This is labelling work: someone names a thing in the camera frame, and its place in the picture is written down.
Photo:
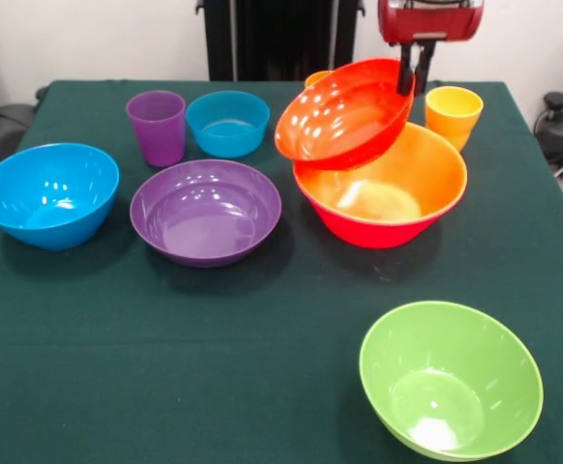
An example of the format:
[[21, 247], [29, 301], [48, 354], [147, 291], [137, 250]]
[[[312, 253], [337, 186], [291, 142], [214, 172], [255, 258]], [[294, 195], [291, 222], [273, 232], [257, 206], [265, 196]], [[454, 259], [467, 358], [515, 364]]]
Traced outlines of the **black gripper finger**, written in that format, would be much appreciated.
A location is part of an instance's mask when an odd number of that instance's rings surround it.
[[436, 43], [419, 43], [421, 47], [419, 60], [415, 68], [415, 93], [425, 93], [430, 72], [430, 64]]
[[402, 43], [400, 45], [400, 67], [397, 93], [401, 96], [408, 96], [411, 93], [414, 83], [414, 72], [411, 68], [411, 52], [411, 44]]

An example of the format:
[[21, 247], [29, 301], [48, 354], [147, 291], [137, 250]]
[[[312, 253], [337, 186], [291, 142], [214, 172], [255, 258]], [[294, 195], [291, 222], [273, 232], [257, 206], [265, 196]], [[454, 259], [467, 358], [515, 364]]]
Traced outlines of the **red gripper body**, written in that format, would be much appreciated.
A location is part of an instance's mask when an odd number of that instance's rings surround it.
[[477, 32], [484, 13], [479, 1], [379, 1], [378, 23], [387, 44], [463, 42]]

